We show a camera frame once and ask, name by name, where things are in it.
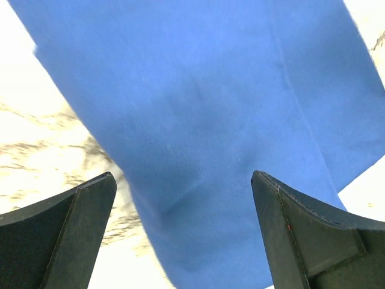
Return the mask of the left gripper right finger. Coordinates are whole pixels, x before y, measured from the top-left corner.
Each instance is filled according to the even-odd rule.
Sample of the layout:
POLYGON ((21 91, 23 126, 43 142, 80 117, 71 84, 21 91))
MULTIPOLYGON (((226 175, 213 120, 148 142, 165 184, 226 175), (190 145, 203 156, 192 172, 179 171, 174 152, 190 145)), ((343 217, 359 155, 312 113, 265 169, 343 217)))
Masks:
POLYGON ((384 288, 384 223, 340 210, 271 175, 251 179, 275 288, 384 288))

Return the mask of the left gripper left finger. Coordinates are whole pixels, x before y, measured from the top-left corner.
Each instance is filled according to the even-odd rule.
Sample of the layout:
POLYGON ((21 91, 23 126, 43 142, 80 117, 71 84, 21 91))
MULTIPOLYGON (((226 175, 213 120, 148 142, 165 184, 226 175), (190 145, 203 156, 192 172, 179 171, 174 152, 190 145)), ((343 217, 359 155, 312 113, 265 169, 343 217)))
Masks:
POLYGON ((1 214, 1 288, 87 288, 116 191, 106 172, 1 214))

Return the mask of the blue surgical drape cloth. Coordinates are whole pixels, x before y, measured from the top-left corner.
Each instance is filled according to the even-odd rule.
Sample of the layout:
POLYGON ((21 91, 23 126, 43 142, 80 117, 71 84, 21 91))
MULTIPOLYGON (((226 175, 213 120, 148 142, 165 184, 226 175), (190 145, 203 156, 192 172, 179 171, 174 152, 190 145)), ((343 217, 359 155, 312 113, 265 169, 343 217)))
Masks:
POLYGON ((384 87, 343 1, 10 6, 177 288, 272 284, 255 170, 342 208, 384 156, 384 87))

